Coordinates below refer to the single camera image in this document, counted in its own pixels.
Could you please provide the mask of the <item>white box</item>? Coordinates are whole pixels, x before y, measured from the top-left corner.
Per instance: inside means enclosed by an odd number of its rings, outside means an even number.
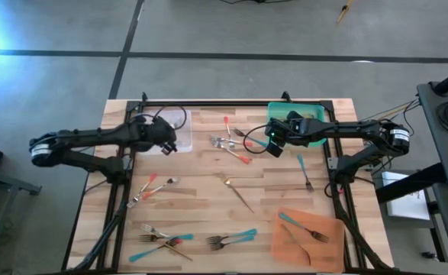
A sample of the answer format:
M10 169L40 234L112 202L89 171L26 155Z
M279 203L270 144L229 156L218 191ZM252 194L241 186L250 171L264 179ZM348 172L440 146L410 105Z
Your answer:
M407 174L402 173L382 172L383 186L390 185L407 176ZM386 203L386 207L388 215L392 217L430 221L427 200L423 190L389 201Z

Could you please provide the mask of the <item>teal plastic bin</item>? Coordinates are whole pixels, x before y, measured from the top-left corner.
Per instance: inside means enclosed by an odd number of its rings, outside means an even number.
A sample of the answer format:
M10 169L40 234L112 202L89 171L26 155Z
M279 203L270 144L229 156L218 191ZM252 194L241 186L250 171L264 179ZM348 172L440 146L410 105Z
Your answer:
M284 121L287 119L289 112L297 112L301 117L302 114L312 114L316 119L325 121L325 108L322 105L302 104L302 103L287 103L287 102L270 102L268 104L267 122L271 118Z

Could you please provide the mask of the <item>black stand beam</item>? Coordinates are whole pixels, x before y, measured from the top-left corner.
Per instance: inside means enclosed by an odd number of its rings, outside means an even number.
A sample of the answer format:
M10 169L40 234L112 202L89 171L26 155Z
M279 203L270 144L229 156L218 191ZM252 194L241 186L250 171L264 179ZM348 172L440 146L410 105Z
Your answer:
M375 191L379 203L390 202L431 187L438 202L448 202L448 177L441 163L419 170Z

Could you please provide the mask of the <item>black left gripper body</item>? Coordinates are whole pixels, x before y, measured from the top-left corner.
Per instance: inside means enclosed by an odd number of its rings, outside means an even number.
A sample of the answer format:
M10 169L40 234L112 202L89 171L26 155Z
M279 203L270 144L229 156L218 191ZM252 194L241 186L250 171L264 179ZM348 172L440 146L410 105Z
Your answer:
M167 141L176 142L176 130L163 118L153 117L151 125L144 125L142 122L136 122L141 130L139 141L131 145L131 148L137 152L147 152L152 147L158 146Z

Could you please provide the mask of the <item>black aluminium table frame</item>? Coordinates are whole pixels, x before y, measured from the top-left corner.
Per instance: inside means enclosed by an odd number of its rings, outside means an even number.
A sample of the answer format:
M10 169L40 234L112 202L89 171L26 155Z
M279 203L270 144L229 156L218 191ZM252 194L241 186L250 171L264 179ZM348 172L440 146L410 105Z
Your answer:
M281 264L270 253L273 218L281 207L333 218L332 199L327 196L328 157L355 154L362 150L360 139L335 138L320 147L302 148L305 164L314 186L308 192L296 158L297 147L287 147L278 158L255 155L245 164L230 154L219 152L209 141L212 134L224 132L224 117L232 126L246 130L266 121L265 99L199 99L107 101L102 127L120 123L127 113L149 108L179 107L192 113L193 149L189 153L144 155L134 161L130 189L111 188L99 174L87 179L88 192L82 197L76 226L63 261L63 268L74 269L92 249L108 217L113 215L123 196L132 197L152 173L156 182L176 176L179 185L133 207L122 226L109 238L105 251L92 265L96 271L112 273L299 273L303 269ZM234 186L255 212L222 183L219 174L232 179ZM157 248L157 242L140 242L145 235L142 224L151 225L166 235L193 234L175 248L193 261L163 247L141 259L129 257ZM218 251L205 239L255 228L253 241L230 244Z

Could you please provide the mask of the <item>clear plastic bin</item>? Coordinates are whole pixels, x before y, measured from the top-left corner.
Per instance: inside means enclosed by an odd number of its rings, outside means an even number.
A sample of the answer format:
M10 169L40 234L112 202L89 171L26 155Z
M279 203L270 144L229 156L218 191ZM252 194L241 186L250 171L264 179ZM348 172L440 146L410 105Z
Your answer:
M159 108L149 108L144 115L135 114L132 120L142 122L144 125L151 125L153 117L159 111ZM177 153L188 153L193 149L192 141L192 113L190 110L181 110L179 107L165 108L159 114L176 130L176 147Z

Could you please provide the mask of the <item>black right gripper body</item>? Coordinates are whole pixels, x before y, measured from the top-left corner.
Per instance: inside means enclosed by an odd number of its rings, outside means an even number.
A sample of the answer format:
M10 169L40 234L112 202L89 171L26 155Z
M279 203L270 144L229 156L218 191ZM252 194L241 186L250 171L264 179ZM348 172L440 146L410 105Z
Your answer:
M289 112L287 119L280 121L271 118L265 128L265 135L280 147L287 144L293 146L309 147L311 140L305 137L309 121L313 118L301 117L297 112Z

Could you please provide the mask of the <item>teal handled fork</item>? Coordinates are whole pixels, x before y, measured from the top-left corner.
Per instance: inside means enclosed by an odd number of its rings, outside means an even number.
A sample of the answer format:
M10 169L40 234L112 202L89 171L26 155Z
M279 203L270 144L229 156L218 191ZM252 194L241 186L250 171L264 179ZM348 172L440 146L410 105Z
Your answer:
M292 225L295 225L295 226L299 227L300 229L303 229L303 230L307 231L311 235L311 237L314 238L317 241L321 241L321 242L324 242L324 243L327 243L329 241L329 237L328 236L323 235L319 231L314 231L314 230L311 230L311 229L305 227L304 225L302 225L301 223L297 222L296 220L294 220L290 216L286 215L284 212L280 212L279 213L279 217L280 217L281 220L286 221L288 223L291 223Z
M181 238L172 238L169 241L166 241L165 244L169 245L170 247L174 247L175 245L180 244L181 242L182 242ZM135 261L141 259L142 257L146 257L147 255L152 254L153 252L158 251L159 249L164 248L164 247L165 247L165 245L160 245L160 246L158 246L156 248L153 248L151 250L144 251L142 253L132 255L132 256L129 257L129 261L130 262L135 262Z
M298 159L298 162L299 162L299 164L300 164L300 166L301 166L301 170L302 170L302 172L303 172L303 174L304 174L304 177L305 177L305 186L306 186L306 190L309 191L309 192L313 192L313 191L314 191L314 187L312 186L312 184L311 184L311 182L310 182L310 180L309 180L309 178L308 178L307 171L306 171L306 168L305 168L305 162L304 162L303 156L302 156L301 154L299 154L299 155L297 156L297 159Z
M187 234L187 235L140 235L138 238L138 241L140 242L155 242L160 239L173 239L173 238L179 238L181 240L193 240L194 235L193 234Z
M255 228L247 230L247 231L243 231L240 233L233 233L233 234L229 234L229 235L225 235L225 236L220 236L220 235L216 235L216 236L211 236L205 239L207 244L217 244L221 241L223 241L226 238L234 238L234 237L246 237L248 235L256 235L257 234L257 230Z
M244 238L241 238L241 239L238 239L238 240L236 240L236 241L230 241L230 242L228 242L228 243L222 243L222 242L219 242L219 243L217 243L217 244L212 244L211 246L210 246L210 249L212 250L212 251L218 251L218 250L221 250L221 249L223 249L225 246L227 246L227 245L230 245L230 244L237 244L237 243L242 243L242 242L247 242L247 241L253 241L254 240L254 236L253 235L249 235L249 236L246 236L246 237L244 237Z
M233 129L233 132L234 132L236 135L238 135L238 136L240 136L240 137L242 137L242 138L244 138L244 137L246 136L241 130L239 130L239 129L237 129L237 128L234 128L234 129ZM255 142L255 143L259 144L259 145L261 145L262 147L267 147L267 145L268 145L266 142L257 140L257 139L255 139L255 138L253 138L253 137L248 137L248 139L250 139L251 141L253 141L253 142Z

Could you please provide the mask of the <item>orange plastic bin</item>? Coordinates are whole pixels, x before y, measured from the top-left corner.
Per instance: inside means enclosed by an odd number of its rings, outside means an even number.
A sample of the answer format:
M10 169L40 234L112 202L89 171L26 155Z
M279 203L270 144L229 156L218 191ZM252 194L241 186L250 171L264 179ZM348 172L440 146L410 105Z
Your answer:
M307 231L281 220L280 212L328 236L329 241L317 241ZM298 269L340 273L344 271L344 237L345 226L339 219L280 208L273 218L270 253L275 261Z

